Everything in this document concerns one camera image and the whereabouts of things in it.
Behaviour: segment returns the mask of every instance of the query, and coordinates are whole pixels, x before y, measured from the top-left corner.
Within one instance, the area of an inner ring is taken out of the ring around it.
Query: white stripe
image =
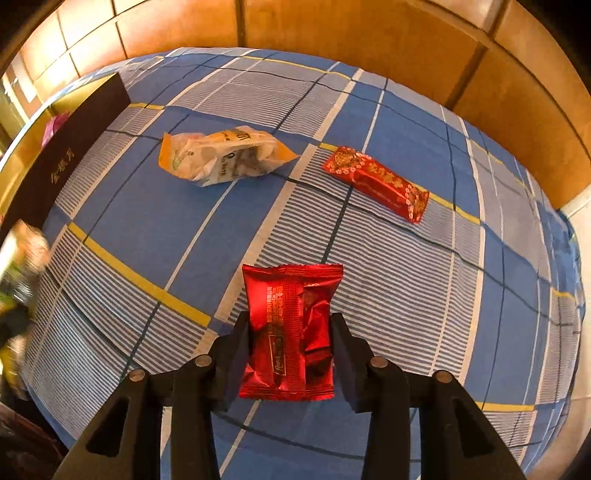
[[[546,240],[544,239],[544,228],[542,227],[542,218],[540,217],[540,212],[538,210],[538,203],[535,201],[535,190],[534,190],[534,186],[531,182],[530,172],[529,172],[529,170],[526,170],[525,172],[527,175],[527,181],[530,184],[530,189],[532,191],[532,195],[534,196],[534,199],[532,201],[532,207],[534,207],[535,217],[538,220],[538,228],[540,230],[540,238],[542,239],[542,246],[544,247],[543,253],[546,257],[546,266],[548,267],[548,282],[552,285],[552,283],[551,283],[552,271],[550,270],[550,257],[548,256],[548,249],[546,248]]]
[[[452,216],[452,256],[450,259],[449,265],[449,276],[447,278],[447,294],[445,299],[445,307],[443,309],[443,317],[441,318],[441,328],[439,330],[439,338],[437,340],[437,346],[435,347],[435,352],[433,353],[433,360],[431,362],[431,367],[429,368],[429,375],[432,375],[435,371],[435,364],[439,359],[439,352],[441,350],[441,344],[443,343],[443,336],[445,334],[445,329],[447,326],[447,316],[449,314],[449,302],[452,299],[452,280],[453,280],[453,262],[456,256],[455,253],[456,247],[456,215]]]
[[[215,95],[216,93],[218,93],[221,89],[223,89],[226,85],[232,83],[234,80],[236,80],[239,76],[244,75],[246,72],[248,72],[251,68],[255,67],[256,65],[258,65],[261,61],[256,61],[255,63],[253,63],[251,66],[249,66],[246,70],[237,73],[236,75],[234,75],[234,77],[231,77],[230,79],[226,80],[226,82],[222,83],[219,87],[217,87],[214,91],[212,91],[211,93],[207,94],[206,97],[201,100],[197,105],[195,105],[193,107],[193,110],[197,110],[200,106],[202,106],[207,100],[209,100],[213,95]]]
[[[256,400],[256,402],[254,402],[252,404],[252,407],[251,407],[250,411],[248,412],[248,415],[246,416],[246,420],[244,420],[244,425],[246,427],[248,427],[251,424],[252,418],[255,415],[256,410],[260,404],[261,404],[261,400]],[[244,429],[240,429],[240,431],[238,432],[238,435],[236,436],[236,440],[234,440],[234,443],[230,447],[230,451],[228,452],[228,454],[226,455],[226,458],[224,458],[224,460],[222,462],[222,466],[220,467],[220,477],[226,471],[226,468],[228,468],[228,465],[230,464],[232,457],[234,457],[234,454],[236,453],[236,450],[238,449],[238,446],[240,445],[240,442],[242,441],[242,438],[244,437],[245,433],[246,433],[246,430],[244,430]]]
[[[552,411],[550,412],[550,418],[548,419],[548,423],[546,424],[546,430],[544,431],[544,434],[542,435],[542,442],[544,441],[546,435],[548,434],[548,430],[550,429],[550,424],[552,423],[552,420],[553,420],[553,417],[554,417],[554,411],[555,411],[555,408],[553,408]],[[542,444],[540,443],[538,445],[538,450],[536,451],[535,455],[532,455],[532,457],[530,459],[530,462],[525,467],[523,467],[523,471],[526,471],[530,467],[531,462],[533,462],[533,461],[536,461],[537,462],[539,460],[539,458],[537,458],[537,456],[540,453],[540,448],[541,447],[542,447]]]
[[[154,115],[153,118],[150,119],[150,121],[148,121],[144,127],[138,132],[138,135],[143,134],[146,129],[152,125],[156,119],[162,115],[164,113],[164,109],[158,111],[158,113],[156,115]],[[133,120],[133,118],[130,119],[125,125],[124,128]],[[105,176],[109,173],[109,171],[111,170],[111,168],[113,168],[113,166],[115,165],[115,163],[117,163],[117,161],[123,156],[123,154],[129,149],[129,147],[131,147],[131,145],[135,142],[137,137],[133,137],[131,138],[127,144],[123,147],[123,149],[119,152],[119,154],[113,159],[111,160],[111,162],[107,165],[107,167],[101,172],[101,174],[98,176],[98,178],[93,182],[93,184],[91,185],[90,188],[88,188],[88,190],[86,191],[86,193],[82,196],[82,198],[80,199],[80,201],[78,202],[78,205],[76,206],[76,208],[74,208],[74,211],[72,211],[72,215],[70,218],[74,219],[76,217],[76,215],[78,214],[78,212],[80,211],[80,209],[82,208],[82,206],[84,205],[85,201],[88,200],[88,197],[90,197],[90,195],[92,194],[92,192],[95,191],[95,188],[98,186],[98,184],[101,182],[102,179],[105,178]]]
[[[530,172],[529,171],[527,173],[527,176],[528,176],[528,179],[530,181],[530,186],[531,186],[531,179],[530,179]],[[542,198],[542,205],[545,208],[544,199],[543,198]],[[551,253],[552,257],[554,257],[554,244],[552,242],[552,239],[550,239],[550,253]],[[548,299],[548,318],[551,320],[551,318],[552,318],[552,308],[553,308],[552,303],[553,303],[553,297],[554,297],[554,295],[552,293],[552,288],[551,288],[551,286],[552,286],[552,270],[550,268],[550,256],[549,255],[546,255],[546,257],[548,258],[548,283],[550,284],[550,294],[548,295],[549,296],[549,299]],[[544,360],[542,362],[542,369],[540,371],[540,380],[538,382],[538,393],[535,396],[535,402],[537,404],[541,402],[541,397],[542,397],[543,391],[544,391],[544,375],[545,375],[545,370],[546,370],[546,364],[548,362],[548,353],[549,353],[549,350],[550,350],[550,333],[551,333],[551,330],[552,330],[552,325],[551,325],[550,322],[548,322],[548,331],[546,332],[546,346],[545,346],[545,350],[544,350]]]
[[[58,233],[58,234],[57,234],[57,237],[56,237],[56,239],[55,239],[55,240],[53,241],[53,243],[51,244],[51,249],[50,249],[50,258],[52,258],[52,257],[53,257],[53,254],[54,254],[54,253],[55,253],[55,251],[56,251],[56,247],[57,247],[57,245],[58,245],[58,244],[60,243],[60,241],[61,241],[61,237],[63,237],[63,236],[64,236],[64,233],[66,233],[66,232],[67,232],[67,230],[68,230],[68,226],[67,226],[67,224],[66,224],[66,225],[64,225],[63,227],[61,227],[60,233]]]
[[[525,387],[525,394],[523,395],[523,403],[525,404],[525,398],[527,397],[527,394],[530,391],[530,382],[531,382],[531,374],[534,370],[534,358],[535,358],[535,347],[537,346],[538,343],[538,330],[540,329],[540,278],[538,277],[538,280],[535,282],[535,285],[538,289],[538,317],[536,319],[535,322],[535,336],[534,336],[534,347],[531,350],[531,362],[530,362],[530,373],[527,376],[527,384]]]
[[[504,230],[505,230],[505,219],[503,217],[503,205],[501,203],[501,199],[499,198],[499,192],[496,189],[496,180],[495,180],[495,172],[492,169],[492,162],[491,162],[491,156],[487,153],[486,157],[488,158],[488,164],[489,167],[491,169],[491,178],[492,178],[492,185],[495,188],[495,196],[496,196],[496,201],[499,204],[499,211],[501,213],[501,241],[505,240],[505,235],[504,235]]]
[[[150,61],[153,60],[155,57],[152,57],[151,59],[146,59],[144,61]],[[153,73],[155,70],[152,70],[158,63],[160,63],[161,61],[163,61],[165,59],[165,57],[162,57],[161,59],[158,59],[158,61],[156,63],[154,63],[153,65],[150,65],[147,69],[145,69],[144,71],[142,71],[136,78],[133,79],[133,81],[129,84],[126,84],[125,87],[127,89],[133,87],[133,85],[135,85],[136,83],[138,83],[141,80],[142,75],[146,74],[145,76],[147,77],[150,73]]]
[[[324,121],[319,126],[318,131],[314,134],[314,136],[313,136],[314,140],[322,141],[322,139],[326,135],[326,132],[329,130],[330,126],[332,125],[333,121],[335,121],[336,116],[339,114],[339,112],[343,108],[343,105],[345,104],[347,98],[349,97],[349,94],[353,90],[353,87],[355,87],[355,82],[349,82],[346,85],[345,89],[339,95],[339,97],[337,98],[337,101],[330,109],[329,114],[325,117]]]
[[[462,125],[462,130],[464,136],[466,137],[466,146],[468,148],[468,156],[470,157],[470,165],[472,165],[472,171],[474,173],[474,181],[476,182],[476,192],[478,194],[478,206],[480,209],[480,221],[486,221],[486,213],[484,210],[484,197],[482,196],[482,187],[480,186],[480,180],[478,178],[478,169],[476,168],[476,162],[474,161],[474,153],[472,152],[472,142],[468,137],[468,131],[466,130],[466,124],[461,116],[458,116],[460,123]]]
[[[283,188],[279,192],[279,195],[275,199],[275,203],[267,213],[267,216],[263,220],[263,223],[258,229],[258,232],[255,235],[255,238],[252,240],[251,244],[248,246],[248,249],[244,253],[244,256],[240,260],[240,264],[238,265],[224,295],[222,300],[220,301],[220,305],[216,310],[215,318],[227,323],[233,323],[229,320],[230,314],[232,313],[232,309],[236,303],[236,299],[240,295],[240,292],[244,288],[244,279],[242,276],[242,265],[248,264],[253,265],[256,259],[261,254],[261,250],[265,245],[273,227],[277,223],[277,220],[281,216],[281,213],[285,209],[285,205],[289,200],[292,192],[295,190],[296,186],[294,183],[287,181]]]
[[[365,137],[365,143],[363,143],[363,148],[361,149],[361,151],[363,153],[365,153],[365,151],[367,150],[367,147],[369,144],[369,139],[371,138],[371,134],[374,133],[375,122],[378,119],[379,107],[380,107],[380,105],[382,105],[383,98],[384,98],[384,90],[382,90],[382,93],[379,94],[378,104],[375,106],[374,117],[371,119],[371,125],[369,126],[369,131],[368,131],[367,137]]]
[[[193,249],[195,243],[197,242],[197,240],[199,239],[199,237],[203,233],[203,230],[205,230],[205,227],[207,226],[207,224],[211,220],[212,216],[216,213],[217,208],[223,202],[224,198],[226,198],[226,196],[228,195],[228,193],[230,193],[230,190],[232,190],[232,187],[236,184],[236,182],[237,182],[237,180],[234,180],[228,186],[228,188],[224,191],[224,193],[222,194],[222,196],[220,198],[218,198],[218,200],[215,203],[215,205],[213,206],[213,208],[209,211],[209,213],[205,217],[205,220],[203,221],[203,223],[199,227],[199,230],[197,230],[197,233],[195,234],[195,236],[193,237],[193,239],[189,243],[189,246],[187,247],[187,249],[183,253],[183,256],[181,257],[181,260],[178,262],[177,266],[175,267],[175,269],[173,271],[173,274],[170,275],[170,278],[168,279],[168,282],[167,282],[166,286],[164,287],[164,291],[168,291],[168,289],[170,288],[170,286],[173,284],[174,279],[177,278],[178,271],[181,269],[181,267],[185,263],[185,260],[189,256],[189,253],[191,253],[191,250]]]
[[[205,330],[201,339],[197,343],[197,346],[193,350],[193,354],[191,357],[195,357],[195,356],[203,355],[204,353],[208,353],[209,349],[212,347],[215,339],[218,336],[219,335],[215,331],[213,331],[209,328],[207,330]]]
[[[538,411],[534,410],[532,412],[532,415],[530,416],[530,423],[528,425],[528,430],[527,433],[525,434],[525,441],[523,442],[524,444],[529,443],[531,440],[531,434],[534,431],[534,425],[535,425],[535,418],[538,416]],[[521,465],[521,462],[523,462],[523,459],[525,458],[525,453],[527,451],[527,447],[523,448],[523,451],[521,452],[520,456],[519,456],[519,461],[518,463]]]
[[[443,119],[445,120],[445,111],[443,107],[441,107],[441,112],[443,114]],[[476,166],[476,161],[474,160],[474,153],[472,151],[472,142],[469,139],[468,131],[466,129],[466,124],[462,117],[458,116],[458,120],[462,126],[462,131],[466,138],[466,147],[468,149],[468,157],[470,158],[470,165],[472,166],[472,173],[474,176],[474,182],[476,183],[476,192],[478,194],[478,207],[479,207],[479,217],[480,221],[484,223],[486,221],[486,212],[484,208],[484,196],[482,194],[482,186],[480,185],[480,178],[478,177],[478,168]],[[476,291],[474,293],[474,302],[473,302],[473,309],[472,309],[472,321],[470,322],[470,333],[468,335],[468,342],[466,344],[466,352],[464,354],[464,361],[462,363],[462,370],[460,371],[460,375],[458,377],[458,381],[463,384],[466,380],[466,376],[468,373],[468,369],[470,367],[470,361],[472,360],[472,353],[474,350],[474,342],[476,340],[476,332],[478,331],[478,321],[480,319],[480,305],[482,303],[482,287],[484,283],[484,254],[486,248],[486,234],[484,227],[480,225],[480,238],[479,238],[479,250],[478,250],[478,266],[481,270],[478,270],[476,273]]]
[[[353,74],[353,76],[351,77],[351,80],[357,82],[361,78],[361,76],[363,75],[363,72],[364,72],[363,69],[357,70],[357,72],[355,72]]]
[[[92,185],[90,186],[90,188],[86,191],[86,193],[82,196],[82,198],[78,202],[78,205],[76,205],[76,207],[72,211],[72,215],[70,216],[71,219],[74,219],[76,217],[76,215],[78,214],[78,212],[80,211],[80,209],[84,205],[84,202],[88,200],[88,197],[92,194],[92,192],[95,191],[95,188],[97,187],[97,185],[109,173],[109,171],[111,170],[111,168],[113,167],[113,165],[115,165],[115,163],[117,163],[117,160],[119,160],[123,156],[123,154],[125,152],[127,152],[127,149],[129,147],[131,147],[131,145],[135,142],[135,139],[136,139],[136,137],[133,137],[133,138],[129,139],[129,141],[127,142],[127,144],[123,147],[123,150],[121,150],[119,152],[119,154],[113,160],[111,160],[111,162],[101,172],[101,174],[98,176],[98,178],[92,183]]]
[[[223,72],[223,69],[226,67],[229,67],[232,63],[234,63],[235,61],[240,60],[240,57],[235,57],[234,59],[230,60],[228,63],[222,65],[221,67],[219,67],[217,70],[214,70],[213,72],[205,75],[205,77],[203,77],[201,80],[198,80],[194,83],[192,83],[191,85],[189,85],[188,87],[186,87],[182,92],[180,92],[176,97],[174,97],[172,100],[169,101],[169,103],[167,103],[167,105],[172,105],[176,100],[178,100],[179,98],[181,98],[185,93],[187,93],[188,91],[190,91],[193,87],[204,83],[206,81],[208,81],[211,77],[215,76],[217,73],[219,72]]]
[[[175,53],[176,51],[179,51],[181,48],[187,48],[187,47],[179,47],[179,48],[175,48],[173,51],[169,51],[169,52],[168,52],[168,53],[165,55],[165,57],[173,57],[173,56],[175,56],[175,55],[174,55],[174,53]]]
[[[310,161],[312,160],[312,157],[314,157],[314,154],[317,150],[318,147],[316,147],[313,144],[308,144],[308,146],[306,147],[306,149],[304,150],[304,152],[302,153],[302,155],[300,156],[300,158],[294,165],[293,170],[290,173],[291,179],[301,179],[301,175],[304,173],[304,170],[306,170],[306,168],[310,164]]]

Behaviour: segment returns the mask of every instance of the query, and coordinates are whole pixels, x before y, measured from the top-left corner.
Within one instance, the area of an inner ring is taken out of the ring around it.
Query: chip bag
[[[242,266],[251,352],[243,398],[325,400],[335,394],[330,299],[342,265]]]
[[[0,313],[16,303],[29,305],[33,283],[51,259],[43,233],[19,220],[0,248]]]
[[[164,134],[158,165],[200,187],[258,177],[297,157],[271,134],[236,127],[211,135]]]

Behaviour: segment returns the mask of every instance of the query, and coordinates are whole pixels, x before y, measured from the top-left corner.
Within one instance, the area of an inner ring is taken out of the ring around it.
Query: blurry object
[[[17,110],[18,114],[21,116],[22,121],[26,124],[29,121],[29,117],[28,117],[27,113],[25,112],[25,110],[23,110],[21,103],[18,101],[18,98],[17,98],[16,94],[14,93],[14,90],[12,89],[12,85],[8,81],[8,76],[6,75],[6,73],[4,75],[2,75],[2,87],[4,88],[4,92],[6,93],[6,95],[8,96],[10,101],[12,102],[12,104],[14,105],[14,108]]]
[[[50,258],[41,231],[19,220],[0,248],[0,312],[31,303],[33,285]]]
[[[60,113],[59,115],[51,117],[51,120],[47,122],[45,126],[45,133],[43,134],[43,140],[41,140],[41,148],[47,145],[47,142],[51,140],[53,135],[66,123],[70,116],[70,112]]]
[[[419,190],[369,155],[339,147],[322,168],[411,223],[423,218],[429,192]]]
[[[158,165],[180,179],[206,187],[258,177],[296,157],[269,133],[236,127],[211,135],[165,133]]]
[[[28,316],[21,317],[21,320],[21,330],[26,332],[28,325],[30,325]],[[12,392],[22,400],[28,400],[29,398],[27,388],[21,379],[21,368],[25,360],[26,344],[27,338],[25,335],[16,335],[8,339],[7,344],[0,349],[1,373],[4,376],[4,380],[8,383]]]
[[[55,440],[0,404],[2,480],[50,480],[63,457]]]
[[[342,265],[242,266],[251,351],[240,396],[325,400],[335,394],[330,299]]]
[[[33,81],[27,72],[27,67],[25,67],[25,63],[22,60],[20,51],[14,56],[11,65],[14,69],[14,75],[18,80],[18,84],[21,86],[22,94],[25,96],[25,100],[31,103],[35,98],[37,98],[37,90],[35,90]]]
[[[18,101],[16,103],[13,102],[14,97],[11,98],[6,87],[10,87],[10,85],[7,82],[2,82],[0,86],[0,125],[2,128],[2,143],[5,144],[4,148],[8,149],[12,141],[25,126],[27,120],[19,113],[17,105],[20,105]]]

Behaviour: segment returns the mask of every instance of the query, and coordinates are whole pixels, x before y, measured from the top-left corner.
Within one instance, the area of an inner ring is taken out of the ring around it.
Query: colorful package
[[[211,135],[164,134],[158,165],[200,187],[258,177],[297,157],[271,134],[236,127]]]
[[[51,259],[43,233],[19,220],[0,248],[0,312],[16,303],[29,305],[33,299],[34,279]]]
[[[43,139],[41,140],[41,148],[45,147],[49,140],[52,139],[53,135],[66,123],[70,116],[70,112],[60,113],[59,115],[51,117],[45,126],[45,132],[43,133]]]
[[[324,400],[335,394],[330,299],[342,265],[242,267],[250,312],[251,354],[240,396]]]
[[[429,192],[419,190],[369,155],[339,147],[322,168],[411,223],[423,218]]]

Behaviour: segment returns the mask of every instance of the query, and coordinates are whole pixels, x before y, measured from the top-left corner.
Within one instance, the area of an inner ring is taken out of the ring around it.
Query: crumpled plastic bag
[[[43,233],[19,220],[0,248],[0,313],[34,300],[36,278],[51,260]]]
[[[297,156],[271,134],[244,126],[211,135],[164,134],[158,165],[206,187],[265,175]]]

